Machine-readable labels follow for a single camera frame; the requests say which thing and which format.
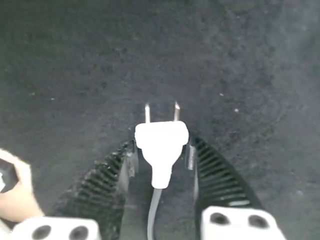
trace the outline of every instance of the black object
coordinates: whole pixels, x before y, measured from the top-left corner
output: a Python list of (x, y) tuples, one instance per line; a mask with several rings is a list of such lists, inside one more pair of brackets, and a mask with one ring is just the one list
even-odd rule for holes
[(78, 226), (73, 229), (69, 235), (69, 240), (86, 240), (89, 230), (85, 226)]
[(117, 240), (137, 157), (134, 141), (125, 142), (71, 186), (47, 215), (93, 219), (103, 240)]
[(228, 225), (230, 223), (229, 219), (227, 216), (221, 214), (221, 213), (214, 213), (210, 216), (210, 221), (215, 224), (219, 225)]
[(249, 217), (249, 224), (252, 227), (259, 228), (259, 229), (267, 229), (269, 227), (267, 220), (265, 220), (263, 217), (258, 215), (251, 215)]
[(6, 193), (13, 189), (19, 182), (16, 168), (12, 163), (9, 163), (0, 158), (0, 177), (5, 184), (3, 189), (0, 189), (0, 193)]
[(197, 206), (263, 209), (259, 199), (233, 166), (200, 138), (193, 141), (197, 152)]
[(33, 240), (42, 240), (49, 236), (51, 232), (51, 227), (49, 225), (43, 225), (38, 227), (34, 232), (32, 233), (32, 239)]

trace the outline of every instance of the hand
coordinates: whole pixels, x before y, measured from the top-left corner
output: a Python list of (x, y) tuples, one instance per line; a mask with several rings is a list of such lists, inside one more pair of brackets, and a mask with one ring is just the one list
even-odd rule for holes
[(0, 159), (15, 167), (19, 182), (5, 193), (0, 193), (0, 218), (22, 222), (28, 218), (44, 216), (34, 195), (30, 165), (0, 148)]

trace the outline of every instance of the gray cable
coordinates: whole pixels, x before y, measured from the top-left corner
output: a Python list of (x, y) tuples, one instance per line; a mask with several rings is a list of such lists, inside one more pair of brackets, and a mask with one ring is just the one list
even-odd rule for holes
[(156, 189), (156, 188), (153, 189), (149, 215), (148, 215), (147, 230), (146, 230), (147, 240), (155, 240), (154, 225), (155, 225), (157, 208), (161, 198), (161, 193), (162, 193), (162, 189)]

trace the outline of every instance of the power cord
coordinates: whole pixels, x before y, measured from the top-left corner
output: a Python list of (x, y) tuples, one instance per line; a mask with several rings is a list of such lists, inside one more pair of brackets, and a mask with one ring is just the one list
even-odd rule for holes
[(172, 167), (189, 141), (189, 131), (186, 124), (179, 121), (180, 107), (177, 103), (173, 121), (151, 122), (148, 104), (144, 111), (145, 123), (135, 127), (134, 136), (136, 146), (152, 167), (151, 184), (154, 190), (148, 214), (147, 240), (154, 240), (154, 225), (162, 190), (169, 185)]

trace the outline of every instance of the hole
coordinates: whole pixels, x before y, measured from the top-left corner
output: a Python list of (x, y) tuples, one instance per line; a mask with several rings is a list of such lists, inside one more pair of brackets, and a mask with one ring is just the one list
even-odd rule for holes
[(267, 229), (269, 227), (268, 222), (263, 217), (258, 215), (251, 215), (249, 217), (249, 224), (259, 229)]
[(229, 219), (225, 215), (218, 212), (213, 213), (210, 216), (210, 221), (213, 224), (219, 224), (219, 225), (228, 225), (230, 223)]
[(73, 229), (69, 235), (70, 240), (86, 240), (88, 237), (88, 228), (85, 226), (78, 226)]
[(51, 232), (51, 227), (49, 225), (44, 225), (38, 227), (34, 232), (32, 233), (32, 239), (33, 240), (42, 240), (49, 236)]

